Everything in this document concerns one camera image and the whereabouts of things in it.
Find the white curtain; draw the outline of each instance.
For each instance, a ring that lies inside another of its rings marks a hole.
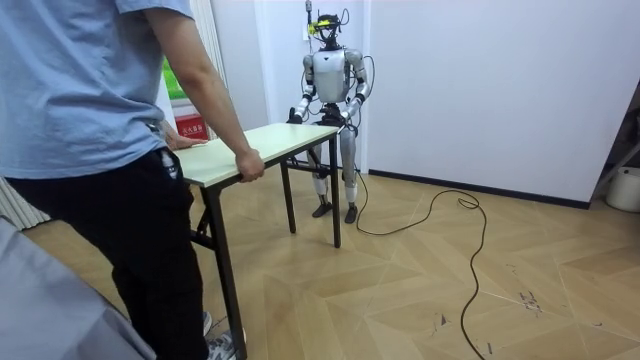
[[[0,215],[8,217],[20,230],[50,219],[49,215],[29,205],[3,178],[0,178]]]
[[[215,19],[213,17],[213,8],[210,0],[190,0],[191,11],[198,27],[198,32],[202,38],[207,54],[213,63],[213,66],[220,73],[222,81],[227,86],[227,78],[224,73],[224,65],[222,64],[222,55],[220,54],[220,44],[218,43],[218,32],[216,31]],[[209,138],[215,139],[216,135],[211,128],[207,127]]]

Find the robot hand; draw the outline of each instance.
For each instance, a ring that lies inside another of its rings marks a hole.
[[[300,115],[296,115],[296,109],[289,109],[289,120],[287,120],[287,124],[302,124],[302,117]]]

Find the white robot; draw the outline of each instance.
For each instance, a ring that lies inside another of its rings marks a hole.
[[[371,86],[367,82],[367,72],[364,67],[362,53],[358,50],[348,49],[337,43],[337,34],[340,32],[342,19],[337,15],[318,16],[317,22],[311,21],[311,1],[306,1],[307,22],[309,34],[321,41],[322,47],[314,54],[304,57],[304,80],[302,100],[297,107],[291,108],[288,123],[301,124],[309,112],[309,104],[315,101],[314,96],[322,103],[321,113],[324,115],[317,125],[340,127],[340,152],[342,155],[342,178],[345,185],[345,193],[349,202],[349,211],[345,217],[345,223],[355,222],[358,208],[356,207],[357,183],[356,183],[356,137],[358,128],[351,120],[359,113],[360,107],[371,93]],[[352,79],[356,93],[353,99],[348,98]],[[338,104],[345,103],[341,111]],[[322,146],[318,145],[307,154],[309,165],[320,166],[322,159]],[[313,174],[313,185],[320,206],[313,212],[313,217],[318,218],[332,209],[327,201],[327,179],[318,174]]]

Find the black pants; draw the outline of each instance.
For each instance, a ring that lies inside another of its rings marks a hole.
[[[97,175],[7,180],[109,259],[131,322],[158,359],[207,358],[202,278],[190,242],[193,197],[182,171],[169,176],[160,151]]]

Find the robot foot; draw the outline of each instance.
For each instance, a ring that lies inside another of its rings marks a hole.
[[[346,224],[353,224],[356,221],[357,216],[358,216],[358,208],[355,206],[349,206],[349,210],[347,211],[347,216],[344,217],[344,222]]]
[[[318,206],[316,211],[314,211],[311,216],[313,216],[314,218],[322,217],[322,215],[328,213],[331,209],[333,209],[333,205],[331,205],[331,203],[320,204],[320,206]]]

